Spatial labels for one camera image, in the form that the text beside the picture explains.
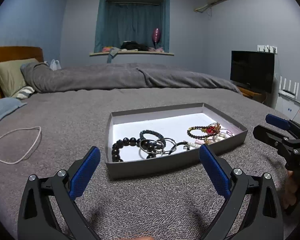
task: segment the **tv stand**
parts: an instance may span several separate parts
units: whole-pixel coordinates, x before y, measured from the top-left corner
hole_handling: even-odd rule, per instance
[[[250,98],[252,100],[255,100],[259,103],[263,103],[266,100],[266,93],[257,93],[251,90],[248,90],[246,88],[243,87],[239,87],[239,90],[241,91],[241,93],[243,94],[243,96]]]

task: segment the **window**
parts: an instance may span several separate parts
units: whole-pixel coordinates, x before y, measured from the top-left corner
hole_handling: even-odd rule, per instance
[[[156,28],[161,33],[156,47],[169,52],[170,0],[100,0],[94,52],[120,48],[124,41],[155,47]]]

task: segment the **gray bedspread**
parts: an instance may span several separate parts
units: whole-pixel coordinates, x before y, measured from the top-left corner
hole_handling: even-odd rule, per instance
[[[30,174],[52,176],[81,159],[92,145],[100,148],[101,162],[76,203],[103,240],[154,236],[156,240],[199,239],[223,203],[201,164],[166,174],[111,181],[104,157],[109,114],[136,108],[207,103],[249,129],[245,143],[223,157],[247,174],[272,174],[277,189],[285,180],[284,159],[255,140],[253,128],[277,111],[225,89],[144,88],[79,90],[34,94],[28,104],[0,122],[0,136],[22,127],[42,127],[36,150],[16,165],[0,163],[0,220],[16,237],[21,196]],[[32,145],[37,130],[18,131],[0,140],[0,158],[19,159]],[[56,209],[62,228],[65,222]],[[242,213],[233,230],[238,229]]]
[[[240,93],[231,82],[157,64],[98,64],[52,71],[45,63],[21,68],[26,83],[39,93],[127,88],[224,88]]]

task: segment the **wall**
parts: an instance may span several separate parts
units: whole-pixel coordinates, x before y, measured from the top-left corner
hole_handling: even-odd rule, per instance
[[[44,59],[60,58],[66,0],[4,0],[0,6],[0,46],[37,46]]]
[[[200,0],[170,0],[170,52],[164,55],[117,55],[113,63],[160,63],[204,72],[202,15],[193,11]],[[95,42],[99,0],[68,0],[64,15],[61,60],[64,66],[106,63],[107,56],[89,57]]]
[[[202,17],[207,26],[207,73],[229,79],[231,50],[256,51],[257,45],[273,45],[278,47],[278,79],[282,75],[300,82],[300,7],[295,0],[228,0]],[[278,88],[274,79],[273,93],[267,100],[271,107]]]

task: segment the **blue pillow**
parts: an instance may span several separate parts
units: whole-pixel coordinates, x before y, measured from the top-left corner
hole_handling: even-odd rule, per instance
[[[26,103],[21,103],[20,100],[16,98],[1,98],[0,99],[0,120],[11,114],[13,111],[26,105]]]

